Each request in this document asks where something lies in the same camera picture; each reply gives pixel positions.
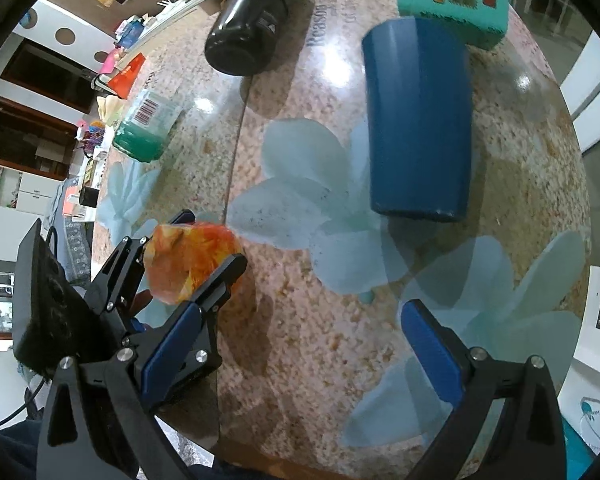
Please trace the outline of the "blue plastic cup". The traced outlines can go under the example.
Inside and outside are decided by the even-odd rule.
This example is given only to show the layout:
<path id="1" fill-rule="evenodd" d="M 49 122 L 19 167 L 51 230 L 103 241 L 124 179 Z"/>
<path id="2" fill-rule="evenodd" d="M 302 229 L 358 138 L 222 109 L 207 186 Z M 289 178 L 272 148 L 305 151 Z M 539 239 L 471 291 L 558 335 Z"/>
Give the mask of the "blue plastic cup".
<path id="1" fill-rule="evenodd" d="M 409 16 L 372 28 L 362 51 L 370 206 L 385 216 L 463 220 L 472 155 L 465 45 L 441 22 Z"/>

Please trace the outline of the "orange shopping bag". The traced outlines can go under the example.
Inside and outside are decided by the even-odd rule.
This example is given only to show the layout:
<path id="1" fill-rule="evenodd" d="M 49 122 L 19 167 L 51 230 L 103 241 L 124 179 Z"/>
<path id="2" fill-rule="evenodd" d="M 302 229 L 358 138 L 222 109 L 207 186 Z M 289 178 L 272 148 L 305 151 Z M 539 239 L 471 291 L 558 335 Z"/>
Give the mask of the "orange shopping bag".
<path id="1" fill-rule="evenodd" d="M 107 86 L 119 99 L 126 100 L 129 97 L 134 81 L 145 63 L 145 55 L 139 53 L 132 58 L 125 68 L 107 82 Z"/>

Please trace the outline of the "black thermos bottle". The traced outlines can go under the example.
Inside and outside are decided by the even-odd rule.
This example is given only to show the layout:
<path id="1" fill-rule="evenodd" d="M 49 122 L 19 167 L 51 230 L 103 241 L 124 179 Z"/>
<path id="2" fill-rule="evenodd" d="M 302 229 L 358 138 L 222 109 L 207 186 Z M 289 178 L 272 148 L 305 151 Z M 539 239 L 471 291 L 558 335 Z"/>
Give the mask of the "black thermos bottle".
<path id="1" fill-rule="evenodd" d="M 252 76 L 271 63 L 292 0 L 225 0 L 204 44 L 212 68 Z"/>

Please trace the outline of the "orange plastic cup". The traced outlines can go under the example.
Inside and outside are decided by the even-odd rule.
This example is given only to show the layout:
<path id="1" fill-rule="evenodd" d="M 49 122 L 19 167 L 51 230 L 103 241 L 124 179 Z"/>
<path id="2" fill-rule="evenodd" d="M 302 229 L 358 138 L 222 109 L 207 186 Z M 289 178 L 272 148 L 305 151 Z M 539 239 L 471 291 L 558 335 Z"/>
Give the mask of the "orange plastic cup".
<path id="1" fill-rule="evenodd" d="M 179 304 L 234 254 L 239 238 L 226 226 L 210 222 L 159 224 L 145 245 L 143 262 L 151 295 Z"/>

